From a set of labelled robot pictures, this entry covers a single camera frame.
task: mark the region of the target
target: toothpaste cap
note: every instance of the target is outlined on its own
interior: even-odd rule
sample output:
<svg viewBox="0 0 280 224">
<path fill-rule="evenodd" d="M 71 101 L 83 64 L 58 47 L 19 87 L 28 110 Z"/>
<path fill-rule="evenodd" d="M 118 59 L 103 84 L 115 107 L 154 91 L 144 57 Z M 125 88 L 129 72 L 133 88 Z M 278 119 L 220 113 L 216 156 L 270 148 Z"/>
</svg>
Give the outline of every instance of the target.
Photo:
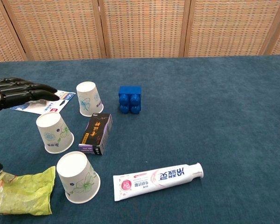
<svg viewBox="0 0 280 224">
<path fill-rule="evenodd" d="M 196 178 L 196 177 L 203 178 L 203 176 L 204 176 L 203 169 L 199 162 L 194 165 L 191 165 L 191 170 L 192 170 L 193 178 Z"/>
</svg>

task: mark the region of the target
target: floral pattern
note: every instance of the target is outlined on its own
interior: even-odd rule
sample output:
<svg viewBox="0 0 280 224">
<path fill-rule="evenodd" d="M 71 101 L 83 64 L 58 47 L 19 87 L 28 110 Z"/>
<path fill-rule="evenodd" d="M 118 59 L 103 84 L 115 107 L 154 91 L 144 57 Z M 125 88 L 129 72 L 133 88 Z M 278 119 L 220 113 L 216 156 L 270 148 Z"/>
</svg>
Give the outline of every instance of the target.
<svg viewBox="0 0 280 224">
<path fill-rule="evenodd" d="M 48 132 L 45 132 L 45 133 L 43 134 L 43 136 L 44 136 L 45 139 L 48 140 L 48 141 L 54 141 L 55 138 L 56 138 L 54 134 L 48 133 Z"/>
<path fill-rule="evenodd" d="M 66 124 L 65 123 L 63 123 L 62 125 L 61 125 L 61 133 L 60 133 L 60 137 L 59 137 L 59 139 L 58 139 L 58 142 L 60 142 L 61 141 L 61 138 L 65 138 L 65 137 L 67 137 L 67 136 L 69 136 L 69 134 L 70 134 L 70 130 L 69 130 L 69 128 L 66 126 Z"/>
<path fill-rule="evenodd" d="M 99 95 L 98 95 L 98 93 L 94 94 L 94 100 L 97 101 L 97 102 L 99 101 Z"/>
<path fill-rule="evenodd" d="M 97 177 L 97 173 L 94 171 L 92 165 L 90 165 L 90 172 L 92 172 L 93 178 L 96 178 L 96 177 Z"/>
<path fill-rule="evenodd" d="M 76 193 L 86 193 L 91 190 L 93 184 L 93 176 L 90 175 L 90 173 L 87 173 L 85 179 L 82 179 L 76 183 L 76 187 L 73 191 Z"/>
<path fill-rule="evenodd" d="M 87 110 L 90 108 L 90 98 L 83 99 L 82 97 L 79 97 L 79 102 L 83 110 Z"/>
</svg>

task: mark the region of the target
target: robotic hand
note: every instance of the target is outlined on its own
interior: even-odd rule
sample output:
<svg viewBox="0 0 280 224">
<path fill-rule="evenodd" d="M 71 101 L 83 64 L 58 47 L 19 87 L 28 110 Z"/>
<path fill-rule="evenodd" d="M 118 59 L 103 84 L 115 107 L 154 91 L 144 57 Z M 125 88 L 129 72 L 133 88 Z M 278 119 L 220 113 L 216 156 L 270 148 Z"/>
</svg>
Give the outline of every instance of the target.
<svg viewBox="0 0 280 224">
<path fill-rule="evenodd" d="M 45 99 L 57 101 L 55 88 L 44 84 L 35 84 L 20 78 L 0 79 L 0 110 L 22 105 L 31 100 Z"/>
</svg>

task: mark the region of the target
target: paper card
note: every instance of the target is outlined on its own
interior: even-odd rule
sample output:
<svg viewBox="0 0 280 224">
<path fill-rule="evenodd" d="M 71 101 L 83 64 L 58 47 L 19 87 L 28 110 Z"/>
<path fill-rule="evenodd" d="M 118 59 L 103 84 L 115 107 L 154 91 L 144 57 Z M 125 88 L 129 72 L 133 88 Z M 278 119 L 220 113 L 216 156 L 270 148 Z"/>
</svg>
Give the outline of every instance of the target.
<svg viewBox="0 0 280 224">
<path fill-rule="evenodd" d="M 75 96 L 76 93 L 58 90 L 55 94 L 59 96 L 60 100 L 29 101 L 23 105 L 11 107 L 11 110 L 25 111 L 25 112 L 38 113 L 38 114 L 43 114 L 50 111 L 60 112 L 65 107 L 65 105 L 70 101 L 70 99 L 72 99 Z"/>
</svg>

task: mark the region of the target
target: blue flower print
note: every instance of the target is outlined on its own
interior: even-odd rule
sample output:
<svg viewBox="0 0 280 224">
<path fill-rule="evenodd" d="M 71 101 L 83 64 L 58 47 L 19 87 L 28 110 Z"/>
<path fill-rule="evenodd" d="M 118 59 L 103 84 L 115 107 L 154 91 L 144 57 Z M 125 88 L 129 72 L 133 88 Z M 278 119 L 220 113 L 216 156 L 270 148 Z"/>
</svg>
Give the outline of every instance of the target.
<svg viewBox="0 0 280 224">
<path fill-rule="evenodd" d="M 99 101 L 99 95 L 98 95 L 98 93 L 94 94 L 94 100 L 97 101 L 97 102 Z"/>
<path fill-rule="evenodd" d="M 48 132 L 45 132 L 45 133 L 43 134 L 43 136 L 44 136 L 45 139 L 48 140 L 48 141 L 54 141 L 55 138 L 56 138 L 54 134 L 48 133 Z"/>
<path fill-rule="evenodd" d="M 82 97 L 79 97 L 79 102 L 83 110 L 87 110 L 90 108 L 90 98 L 83 99 Z"/>
</svg>

